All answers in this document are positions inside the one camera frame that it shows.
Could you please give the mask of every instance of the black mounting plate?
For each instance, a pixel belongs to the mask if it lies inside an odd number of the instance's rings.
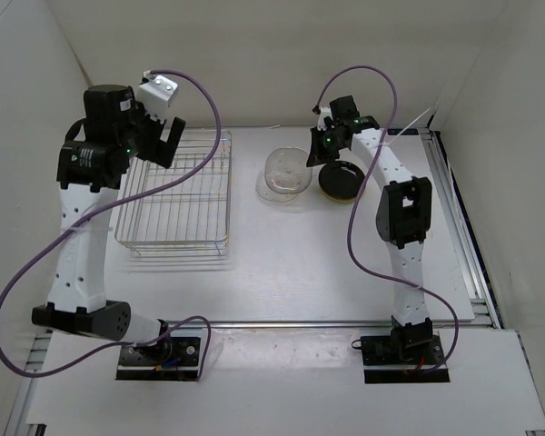
[[[173,336],[171,340],[172,353],[165,361],[168,362],[172,359],[179,358],[180,361],[177,365],[157,371],[155,369],[157,362],[150,361],[137,350],[130,352],[131,347],[122,347],[119,352],[115,379],[194,382],[198,378],[198,371],[197,369],[192,370],[190,368],[196,368],[199,364],[200,338],[192,336]],[[193,352],[188,353],[189,347],[193,347]]]
[[[444,359],[440,336],[434,335],[427,347],[417,350],[404,361],[400,359],[391,336],[362,336],[360,340],[365,384],[450,382],[450,375],[446,368],[427,372],[411,372],[408,368],[409,366],[417,367],[422,357],[426,366],[435,365]],[[381,368],[386,365],[393,368]],[[403,368],[395,369],[395,366],[403,366]]]
[[[364,366],[418,365],[422,356],[424,365],[435,365],[444,358],[440,336],[434,335],[427,348],[417,350],[407,361],[400,359],[391,336],[362,336]]]

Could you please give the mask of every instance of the metal wire rack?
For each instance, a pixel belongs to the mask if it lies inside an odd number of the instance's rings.
[[[135,159],[127,173],[123,197],[169,183],[197,166],[213,147],[215,131],[185,131],[164,169]],[[230,228],[232,137],[223,131],[214,158],[194,177],[161,193],[121,206],[115,239],[129,249],[186,250],[222,254]]]

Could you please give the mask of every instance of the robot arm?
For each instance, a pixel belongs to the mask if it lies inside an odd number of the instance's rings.
[[[342,97],[319,110],[317,127],[311,129],[308,166],[339,158],[339,150],[351,149],[369,167],[378,151],[380,126],[370,116],[360,116],[352,97]],[[381,189],[376,216],[380,237],[390,252],[392,274],[422,283],[421,255],[431,224],[431,182],[415,177],[390,147],[381,148],[373,177]],[[424,294],[410,286],[394,284],[391,337],[400,356],[432,340],[432,324]]]
[[[144,75],[137,98],[130,86],[98,85],[84,93],[86,117],[67,134],[59,154],[62,232],[86,213],[117,199],[121,176],[134,156],[169,167],[185,122],[173,120],[167,142],[161,141],[167,109],[177,84],[163,76]],[[81,127],[84,141],[76,141]],[[127,302],[109,301],[104,292],[104,261],[111,210],[85,223],[61,248],[47,303],[33,309],[36,325],[111,341],[145,342],[167,325],[132,313]],[[150,354],[163,353],[152,344]]]

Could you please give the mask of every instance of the purple cable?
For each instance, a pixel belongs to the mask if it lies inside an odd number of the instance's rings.
[[[66,240],[69,236],[71,236],[73,233],[74,233],[74,229],[82,226],[83,224],[85,224],[87,221],[89,221],[91,218],[93,218],[94,216],[98,215],[99,213],[103,213],[103,212],[106,212],[108,211],[109,209],[113,209],[114,207],[117,207],[117,206],[121,206],[122,204],[126,204],[126,203],[130,203],[130,202],[134,202],[135,200],[139,200],[139,199],[142,199],[144,197],[147,197],[149,195],[153,195],[155,193],[160,193],[161,191],[165,191],[166,189],[170,189],[170,188],[173,188],[174,186],[177,186],[178,184],[180,183],[183,183],[185,182],[186,180],[188,180],[190,177],[193,177],[195,174],[197,174],[200,170],[202,170],[202,168],[208,164],[208,162],[210,162],[210,160],[213,158],[213,156],[216,154],[216,151],[218,150],[218,145],[220,144],[220,137],[221,137],[221,134],[222,134],[222,122],[220,120],[220,115],[218,114],[218,109],[216,108],[216,104],[214,103],[214,100],[212,99],[212,97],[210,96],[210,94],[208,94],[208,91],[206,91],[206,89],[199,83],[197,82],[193,77],[191,77],[190,75],[186,74],[186,73],[181,73],[179,71],[175,71],[175,70],[169,70],[169,69],[159,69],[159,70],[152,70],[150,72],[151,74],[168,74],[168,75],[175,75],[177,77],[181,77],[185,80],[187,80],[188,82],[190,82],[191,84],[193,84],[202,94],[203,96],[206,98],[206,100],[208,101],[208,104],[210,105],[211,109],[212,109],[212,112],[214,114],[214,121],[216,123],[216,138],[214,140],[214,146],[212,148],[212,150],[208,153],[208,155],[203,159],[203,161],[201,161],[198,166],[196,166],[195,168],[193,168],[189,173],[183,175],[182,177],[180,177],[179,179],[177,180],[174,180],[173,182],[169,182],[163,186],[158,186],[157,188],[153,188],[153,189],[150,189],[148,191],[143,191],[142,193],[137,193],[135,195],[131,195],[129,197],[125,197],[125,198],[122,198],[121,200],[116,200],[114,202],[110,202],[109,204],[106,204],[105,206],[101,206],[100,208],[98,209],[94,209],[93,211],[91,211],[90,213],[87,213],[86,215],[83,215],[81,218],[79,218],[73,225],[71,225],[71,227],[67,230],[65,230],[64,232],[62,232],[60,234],[60,236],[58,236],[54,241],[52,241],[51,243],[49,243],[39,254],[37,254],[35,257],[33,257],[30,261],[28,261],[28,263],[26,265],[24,265],[15,275],[12,279],[10,279],[10,282],[8,282],[8,284],[6,285],[6,287],[2,290],[2,292],[0,293],[0,310],[2,309],[2,306],[4,305],[4,301],[6,299],[6,297],[8,296],[8,294],[12,291],[12,289],[14,288],[15,284],[20,280],[20,278],[26,274],[26,272],[28,272],[28,270],[30,270],[35,264],[37,264],[41,259],[43,259],[47,254],[49,254],[54,248],[56,248],[56,246],[58,246],[60,243],[62,243],[64,240]],[[199,315],[196,315],[196,316],[192,316],[190,318],[188,318],[187,320],[184,320],[182,322],[179,322],[177,324],[175,324],[174,327],[171,327],[170,329],[168,329],[167,332],[165,332],[164,334],[162,334],[161,336],[159,336],[158,338],[155,338],[155,339],[151,339],[150,341],[148,342],[143,342],[141,344],[138,344],[138,345],[142,345],[142,346],[145,346],[146,344],[150,344],[150,343],[153,343],[153,342],[157,342],[159,341],[160,339],[164,338],[165,336],[167,336],[170,332],[178,329],[179,327],[181,327],[183,324],[189,322],[190,320],[202,320],[206,323],[207,327],[208,327],[208,338],[206,340],[206,346],[204,348],[204,353],[203,353],[203,357],[202,357],[202,362],[200,364],[200,370],[198,371],[198,378],[200,378],[200,376],[202,375],[202,372],[203,372],[203,364],[204,364],[204,360],[206,358],[206,352],[208,351],[208,345],[210,343],[210,338],[211,338],[211,325],[210,323],[208,322],[208,320],[206,320],[203,316],[199,316]],[[124,346],[124,345],[130,345],[131,343],[129,342],[111,342],[111,343],[106,343],[105,345],[101,345],[100,347],[97,347],[91,351],[89,351],[87,354],[79,357],[78,359],[72,361],[72,362],[69,362],[67,363],[66,365],[63,365],[59,368],[56,368],[54,370],[51,370],[51,371],[48,371],[48,372],[37,372],[37,373],[34,373],[34,372],[26,372],[20,368],[18,368],[16,365],[14,365],[12,363],[12,361],[10,361],[10,359],[8,359],[8,357],[5,355],[4,353],[4,350],[2,349],[2,346],[0,345],[0,360],[2,361],[2,363],[12,372],[14,372],[15,374],[18,374],[18,375],[21,375],[23,377],[28,377],[28,378],[34,378],[34,379],[37,379],[37,378],[42,378],[42,377],[48,377],[49,375],[54,375],[54,374],[57,374],[58,372],[62,372],[68,368],[71,368],[72,366],[75,366],[77,363],[80,363],[82,361],[84,361],[85,359],[91,357],[93,354],[96,354],[97,352],[100,352],[102,350],[105,350],[107,348],[112,348],[112,347],[116,347],[116,346]]]
[[[353,223],[355,222],[355,214],[357,213],[357,208],[360,205],[360,200],[362,198],[363,191],[365,191],[365,186],[367,185],[367,182],[370,180],[370,177],[372,176],[373,168],[375,168],[375,164],[377,164],[378,158],[380,157],[380,153],[382,152],[383,140],[385,139],[385,135],[388,133],[388,130],[390,129],[391,124],[393,123],[393,119],[396,116],[396,112],[398,111],[398,92],[396,90],[396,87],[393,84],[393,81],[391,80],[391,78],[379,68],[375,68],[374,66],[370,66],[370,65],[354,65],[354,66],[350,66],[349,68],[345,68],[344,70],[341,70],[339,73],[334,75],[331,79],[329,79],[329,82],[327,82],[327,84],[323,87],[323,90],[321,91],[321,95],[319,96],[319,100],[317,100],[316,107],[318,107],[321,104],[321,100],[323,99],[323,96],[325,95],[325,91],[327,91],[327,88],[329,88],[329,85],[337,77],[347,73],[348,71],[357,70],[357,69],[372,70],[373,72],[379,74],[388,82],[391,88],[391,93],[393,95],[393,108],[391,109],[391,115],[390,115],[390,118],[388,119],[388,122],[386,123],[386,125],[383,127],[383,130],[381,131],[381,137],[380,137],[378,149],[375,153],[375,156],[373,157],[370,167],[367,170],[367,174],[365,175],[365,178],[363,179],[362,186],[360,187],[360,191],[357,193],[357,197],[355,197],[355,203],[353,203],[352,215],[350,216],[349,224],[347,226],[347,251],[349,252],[350,257],[352,258],[353,263],[355,263],[365,273],[368,273],[369,275],[372,275],[373,277],[377,277],[379,279],[389,280],[390,282],[406,284],[416,290],[422,291],[425,294],[430,295],[430,297],[433,297],[439,302],[441,302],[442,304],[444,304],[448,308],[448,310],[451,312],[452,319],[454,320],[454,337],[452,339],[452,344],[450,349],[446,353],[446,356],[444,356],[444,358],[440,362],[438,362],[436,365],[434,365],[433,367],[427,370],[420,370],[421,373],[431,372],[431,371],[437,370],[443,364],[445,364],[454,353],[454,350],[456,349],[456,344],[458,343],[460,324],[458,320],[458,315],[454,311],[454,308],[452,308],[451,304],[447,302],[443,297],[438,295],[436,292],[430,291],[424,288],[423,286],[420,286],[417,283],[413,283],[413,282],[400,279],[398,277],[394,277],[391,275],[375,272],[363,266],[362,263],[355,256],[355,253],[353,252],[353,245],[352,245]]]

